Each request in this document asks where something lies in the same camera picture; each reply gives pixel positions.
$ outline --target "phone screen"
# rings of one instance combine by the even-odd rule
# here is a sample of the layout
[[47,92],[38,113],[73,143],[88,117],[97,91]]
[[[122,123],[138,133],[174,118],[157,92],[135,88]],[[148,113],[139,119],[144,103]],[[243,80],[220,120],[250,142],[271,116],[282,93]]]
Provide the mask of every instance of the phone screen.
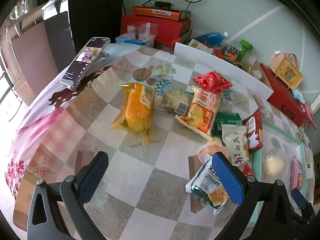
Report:
[[89,67],[95,57],[100,54],[102,48],[108,42],[108,38],[92,38],[75,57],[62,79],[70,80],[73,82],[73,85],[76,85],[83,72]]

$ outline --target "black bin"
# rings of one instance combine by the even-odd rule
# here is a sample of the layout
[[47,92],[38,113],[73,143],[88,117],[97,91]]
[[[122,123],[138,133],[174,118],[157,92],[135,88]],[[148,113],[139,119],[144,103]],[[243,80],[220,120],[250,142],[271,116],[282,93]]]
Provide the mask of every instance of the black bin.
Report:
[[68,0],[70,28],[78,53],[92,37],[120,35],[123,0]]

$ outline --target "white divider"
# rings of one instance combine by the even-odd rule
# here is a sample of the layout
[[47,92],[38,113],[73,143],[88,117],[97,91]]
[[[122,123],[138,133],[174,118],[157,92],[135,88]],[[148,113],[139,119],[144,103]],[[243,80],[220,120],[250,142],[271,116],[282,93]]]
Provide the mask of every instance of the white divider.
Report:
[[257,80],[252,75],[248,74],[246,71],[243,71],[231,63],[228,63],[214,55],[194,49],[181,43],[175,44],[174,55],[202,64],[220,73],[221,75],[230,77],[256,92],[257,95],[261,96],[265,100],[267,100],[273,93],[271,88]]

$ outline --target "green toy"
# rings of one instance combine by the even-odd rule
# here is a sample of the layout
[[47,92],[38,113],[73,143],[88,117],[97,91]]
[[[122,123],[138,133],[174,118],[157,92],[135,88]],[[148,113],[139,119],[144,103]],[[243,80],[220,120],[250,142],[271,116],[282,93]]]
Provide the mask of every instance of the green toy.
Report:
[[246,52],[248,50],[252,50],[253,49],[253,46],[249,42],[247,42],[245,40],[241,40],[240,44],[242,45],[242,48],[239,51],[239,56],[237,57],[237,61],[238,62],[241,62],[241,60],[243,59],[244,55],[246,54]]

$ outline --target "blue bottle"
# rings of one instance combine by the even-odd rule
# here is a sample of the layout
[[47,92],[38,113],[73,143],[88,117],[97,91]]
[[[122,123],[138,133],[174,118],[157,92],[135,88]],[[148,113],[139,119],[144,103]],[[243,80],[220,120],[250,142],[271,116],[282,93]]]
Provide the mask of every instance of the blue bottle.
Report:
[[223,34],[218,32],[213,32],[213,33],[207,33],[207,34],[201,35],[194,39],[212,48],[220,44],[225,38],[228,38],[227,32]]

